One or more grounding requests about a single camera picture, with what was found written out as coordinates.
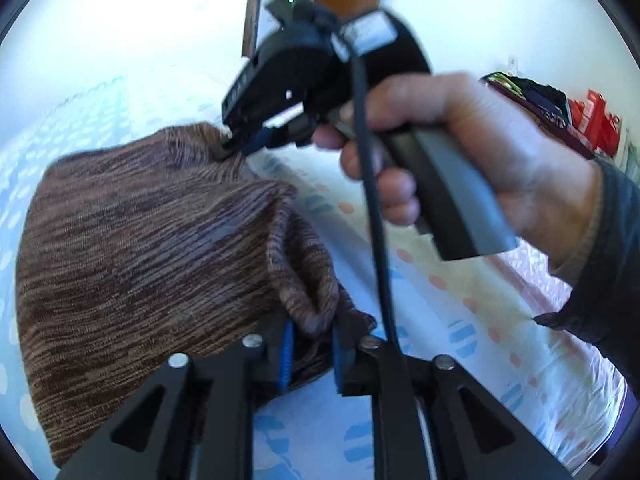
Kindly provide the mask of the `person right hand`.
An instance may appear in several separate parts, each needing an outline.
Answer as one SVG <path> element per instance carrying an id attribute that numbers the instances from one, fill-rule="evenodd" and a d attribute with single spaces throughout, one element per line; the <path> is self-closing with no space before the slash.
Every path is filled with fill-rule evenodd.
<path id="1" fill-rule="evenodd" d="M 390 77 L 368 93 L 367 122 L 375 131 L 407 122 L 444 127 L 484 174 L 518 236 L 555 268 L 579 248 L 600 196 L 600 168 L 470 75 Z"/>

